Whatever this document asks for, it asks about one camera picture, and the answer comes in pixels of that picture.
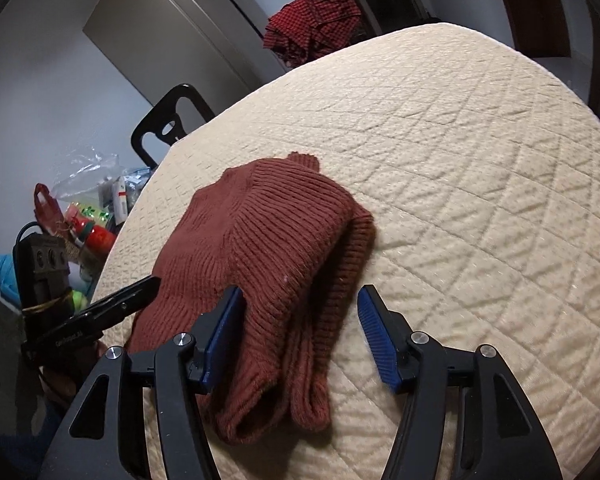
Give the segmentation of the red gift bag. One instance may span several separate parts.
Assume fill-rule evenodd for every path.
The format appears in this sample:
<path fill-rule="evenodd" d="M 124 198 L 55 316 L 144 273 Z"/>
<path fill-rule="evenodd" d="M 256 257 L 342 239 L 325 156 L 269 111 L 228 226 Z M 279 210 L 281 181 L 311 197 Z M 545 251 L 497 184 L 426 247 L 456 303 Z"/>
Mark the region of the red gift bag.
<path fill-rule="evenodd" d="M 43 183 L 37 183 L 33 191 L 34 216 L 40 226 L 50 235 L 67 238 L 69 227 L 58 201 L 50 195 Z"/>

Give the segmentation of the beige quilted table cover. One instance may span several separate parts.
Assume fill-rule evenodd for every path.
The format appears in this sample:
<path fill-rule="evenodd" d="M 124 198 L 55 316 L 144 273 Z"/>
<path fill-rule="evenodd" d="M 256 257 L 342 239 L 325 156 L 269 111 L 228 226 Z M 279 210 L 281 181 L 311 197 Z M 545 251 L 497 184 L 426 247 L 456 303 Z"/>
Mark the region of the beige quilted table cover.
<path fill-rule="evenodd" d="M 362 42 L 252 92 L 170 150 L 95 294 L 147 275 L 192 195 L 292 152 L 374 216 L 363 281 L 446 346 L 492 344 L 562 474 L 600 450 L 600 122 L 558 78 L 474 30 Z"/>

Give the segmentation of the pink green snack packet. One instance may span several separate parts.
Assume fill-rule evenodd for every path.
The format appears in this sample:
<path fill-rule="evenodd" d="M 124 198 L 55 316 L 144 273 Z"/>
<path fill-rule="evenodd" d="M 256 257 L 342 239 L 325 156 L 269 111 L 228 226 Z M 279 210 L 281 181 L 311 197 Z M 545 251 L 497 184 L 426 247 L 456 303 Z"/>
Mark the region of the pink green snack packet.
<path fill-rule="evenodd" d="M 65 217 L 67 220 L 72 220 L 77 216 L 94 221 L 105 229 L 109 228 L 112 220 L 110 212 L 103 210 L 102 208 L 82 203 L 71 203 L 66 209 Z"/>

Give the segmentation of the red black checkered cloth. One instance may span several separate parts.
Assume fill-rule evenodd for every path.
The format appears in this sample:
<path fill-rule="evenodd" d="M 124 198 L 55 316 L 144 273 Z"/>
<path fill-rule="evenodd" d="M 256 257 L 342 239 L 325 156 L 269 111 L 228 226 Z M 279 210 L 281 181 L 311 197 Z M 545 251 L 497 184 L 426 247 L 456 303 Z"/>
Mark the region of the red black checkered cloth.
<path fill-rule="evenodd" d="M 296 68 L 349 47 L 366 35 L 356 0 L 294 0 L 268 19 L 263 47 Z"/>

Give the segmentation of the blue thermos jug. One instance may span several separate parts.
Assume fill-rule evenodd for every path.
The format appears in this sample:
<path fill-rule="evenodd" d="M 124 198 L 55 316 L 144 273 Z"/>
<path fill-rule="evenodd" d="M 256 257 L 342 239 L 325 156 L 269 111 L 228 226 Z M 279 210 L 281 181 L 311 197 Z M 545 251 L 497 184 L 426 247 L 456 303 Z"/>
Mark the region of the blue thermos jug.
<path fill-rule="evenodd" d="M 0 294 L 13 307 L 21 309 L 12 255 L 0 254 Z"/>

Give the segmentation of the white medicine box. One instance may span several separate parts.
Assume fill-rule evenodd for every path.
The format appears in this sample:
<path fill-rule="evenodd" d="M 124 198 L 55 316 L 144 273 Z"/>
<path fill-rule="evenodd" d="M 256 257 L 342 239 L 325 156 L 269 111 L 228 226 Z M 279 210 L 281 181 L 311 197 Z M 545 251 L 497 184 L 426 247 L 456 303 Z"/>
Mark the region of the white medicine box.
<path fill-rule="evenodd" d="M 128 193 L 126 192 L 126 183 L 123 176 L 118 177 L 111 183 L 112 208 L 114 208 L 114 222 L 117 226 L 122 224 L 129 217 Z"/>

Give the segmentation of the grey refrigerator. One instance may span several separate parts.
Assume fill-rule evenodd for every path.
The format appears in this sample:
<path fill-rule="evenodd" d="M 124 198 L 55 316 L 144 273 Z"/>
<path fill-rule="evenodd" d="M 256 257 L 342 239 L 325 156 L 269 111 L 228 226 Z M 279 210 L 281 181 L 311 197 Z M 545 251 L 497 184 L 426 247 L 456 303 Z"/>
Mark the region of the grey refrigerator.
<path fill-rule="evenodd" d="M 84 34 L 149 102 L 191 84 L 215 113 L 282 76 L 254 0 L 98 0 Z"/>

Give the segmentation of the black chair behind table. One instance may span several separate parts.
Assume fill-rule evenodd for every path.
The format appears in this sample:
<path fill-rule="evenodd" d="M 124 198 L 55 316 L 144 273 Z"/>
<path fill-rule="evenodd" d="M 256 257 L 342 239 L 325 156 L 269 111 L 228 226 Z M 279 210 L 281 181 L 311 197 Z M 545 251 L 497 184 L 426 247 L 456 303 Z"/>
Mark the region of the black chair behind table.
<path fill-rule="evenodd" d="M 167 146 L 172 146 L 187 136 L 182 118 L 176 110 L 181 99 L 189 100 L 204 122 L 215 118 L 211 107 L 191 84 L 178 84 L 166 92 L 131 133 L 131 148 L 150 170 L 155 170 L 158 162 L 144 148 L 143 138 L 146 134 L 152 133 Z"/>

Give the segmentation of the red reindeer thermos bottle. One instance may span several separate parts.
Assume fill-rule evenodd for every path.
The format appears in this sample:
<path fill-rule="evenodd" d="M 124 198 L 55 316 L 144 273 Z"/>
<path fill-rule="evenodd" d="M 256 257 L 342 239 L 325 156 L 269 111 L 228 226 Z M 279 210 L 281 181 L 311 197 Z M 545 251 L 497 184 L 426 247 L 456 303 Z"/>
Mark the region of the red reindeer thermos bottle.
<path fill-rule="evenodd" d="M 94 220 L 74 216 L 71 219 L 73 231 L 78 240 L 99 260 L 105 261 L 114 247 L 116 236 Z"/>

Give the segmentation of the rust red knit sweater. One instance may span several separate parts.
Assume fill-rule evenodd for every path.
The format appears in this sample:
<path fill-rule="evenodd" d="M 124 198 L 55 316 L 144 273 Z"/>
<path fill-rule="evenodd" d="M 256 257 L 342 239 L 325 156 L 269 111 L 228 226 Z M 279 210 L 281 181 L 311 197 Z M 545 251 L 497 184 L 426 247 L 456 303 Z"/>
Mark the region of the rust red knit sweater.
<path fill-rule="evenodd" d="M 224 289 L 246 302 L 232 380 L 199 404 L 228 444 L 256 442 L 281 419 L 330 424 L 332 349 L 375 238 L 372 214 L 291 153 L 230 168 L 196 191 L 154 265 L 156 299 L 126 348 L 158 348 L 211 311 Z"/>

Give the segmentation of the clear plastic bag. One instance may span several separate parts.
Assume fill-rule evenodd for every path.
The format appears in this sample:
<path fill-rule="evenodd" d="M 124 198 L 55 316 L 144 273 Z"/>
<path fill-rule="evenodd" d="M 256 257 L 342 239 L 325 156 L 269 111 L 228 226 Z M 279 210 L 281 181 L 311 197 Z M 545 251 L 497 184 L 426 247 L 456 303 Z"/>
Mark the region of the clear plastic bag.
<path fill-rule="evenodd" d="M 71 202 L 78 196 L 97 194 L 99 189 L 122 174 L 119 155 L 79 146 L 68 155 L 66 170 L 50 192 L 56 200 Z"/>

